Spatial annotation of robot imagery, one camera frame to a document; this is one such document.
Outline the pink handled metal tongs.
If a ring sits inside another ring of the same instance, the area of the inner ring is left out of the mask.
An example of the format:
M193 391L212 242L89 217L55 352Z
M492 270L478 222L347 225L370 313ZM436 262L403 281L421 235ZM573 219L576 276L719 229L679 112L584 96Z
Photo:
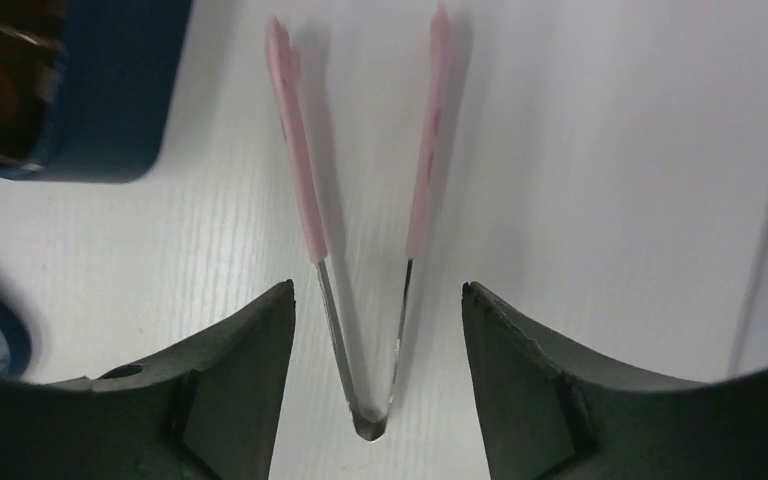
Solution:
M386 409L379 412L366 409L361 405L360 391L351 371L347 341L343 334L337 302L329 278L324 224L299 99L300 52L293 45L288 29L277 17L269 18L265 30L266 62L279 113L282 136L293 170L293 185L300 221L308 255L317 273L341 387L355 432L369 443L385 434L393 409L405 325L410 308L414 263L421 253L429 220L434 162L437 156L440 124L447 99L454 48L451 16L442 3L437 6L431 18L429 38L430 84L419 143L417 174L405 247L405 277L394 345L391 385Z

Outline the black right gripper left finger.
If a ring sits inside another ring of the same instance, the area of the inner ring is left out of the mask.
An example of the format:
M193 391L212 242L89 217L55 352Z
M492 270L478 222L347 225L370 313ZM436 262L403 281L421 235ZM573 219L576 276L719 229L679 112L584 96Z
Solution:
M0 377L0 479L267 478L295 325L287 280L101 377Z

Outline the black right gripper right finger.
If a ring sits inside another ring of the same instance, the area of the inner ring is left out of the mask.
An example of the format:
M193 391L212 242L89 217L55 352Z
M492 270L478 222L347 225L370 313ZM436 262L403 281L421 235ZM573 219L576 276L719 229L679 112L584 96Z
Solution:
M768 368L713 383L592 350L483 285L462 290L495 479L768 479Z

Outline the dark blue chocolate box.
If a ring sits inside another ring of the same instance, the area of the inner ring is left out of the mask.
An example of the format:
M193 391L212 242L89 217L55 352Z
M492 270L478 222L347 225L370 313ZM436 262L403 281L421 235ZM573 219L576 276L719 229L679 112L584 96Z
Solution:
M0 1L0 177L147 173L191 11L188 1Z

